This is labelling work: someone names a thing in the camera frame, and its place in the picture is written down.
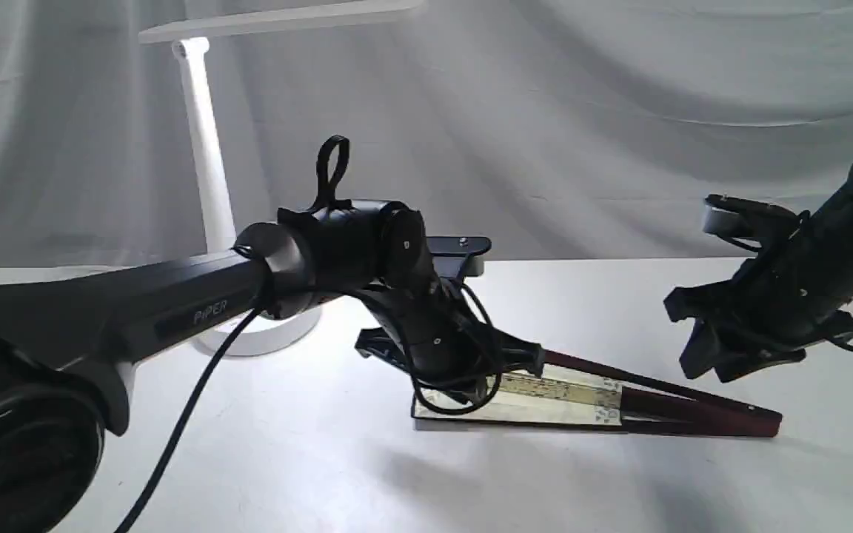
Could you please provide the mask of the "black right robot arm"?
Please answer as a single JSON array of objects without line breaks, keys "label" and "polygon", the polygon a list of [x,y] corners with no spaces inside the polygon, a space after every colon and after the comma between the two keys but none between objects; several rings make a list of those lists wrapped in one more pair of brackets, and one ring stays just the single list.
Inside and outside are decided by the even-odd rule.
[{"label": "black right robot arm", "polygon": [[734,275],[674,288],[673,323],[694,321],[680,355],[685,377],[714,372],[724,383],[805,360],[823,342],[853,353],[853,162],[819,209],[708,195],[703,230],[752,252]]}]

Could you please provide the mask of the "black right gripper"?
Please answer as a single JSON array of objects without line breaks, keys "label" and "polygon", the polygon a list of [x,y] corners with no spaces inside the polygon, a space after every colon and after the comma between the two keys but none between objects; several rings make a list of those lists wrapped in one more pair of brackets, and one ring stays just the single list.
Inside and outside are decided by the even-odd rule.
[{"label": "black right gripper", "polygon": [[730,282],[675,287],[672,323],[697,318],[681,353],[685,377],[722,383],[805,360],[823,341],[853,341],[853,222],[800,222],[789,238],[759,246]]}]

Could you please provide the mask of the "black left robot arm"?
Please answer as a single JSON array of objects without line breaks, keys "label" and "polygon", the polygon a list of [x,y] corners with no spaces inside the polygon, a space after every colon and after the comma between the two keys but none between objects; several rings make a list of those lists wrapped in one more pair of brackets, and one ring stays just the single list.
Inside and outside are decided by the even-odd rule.
[{"label": "black left robot arm", "polygon": [[47,532],[131,418],[143,361],[231,318],[294,318],[341,296],[381,329],[373,354],[477,409],[543,350],[476,316],[435,270],[422,215],[399,201],[318,200],[247,227],[227,252],[0,286],[0,532]]}]

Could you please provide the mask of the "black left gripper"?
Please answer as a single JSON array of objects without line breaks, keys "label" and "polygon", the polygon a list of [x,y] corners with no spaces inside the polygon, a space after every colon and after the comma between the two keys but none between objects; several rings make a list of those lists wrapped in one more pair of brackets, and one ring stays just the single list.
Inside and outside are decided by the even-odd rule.
[{"label": "black left gripper", "polygon": [[541,378],[546,351],[538,343],[498,333],[481,307],[476,315],[458,282],[436,282],[426,292],[367,286],[356,297],[379,327],[358,335],[355,350],[377,358],[411,379],[414,397],[441,392],[458,404],[487,404],[504,372]]}]

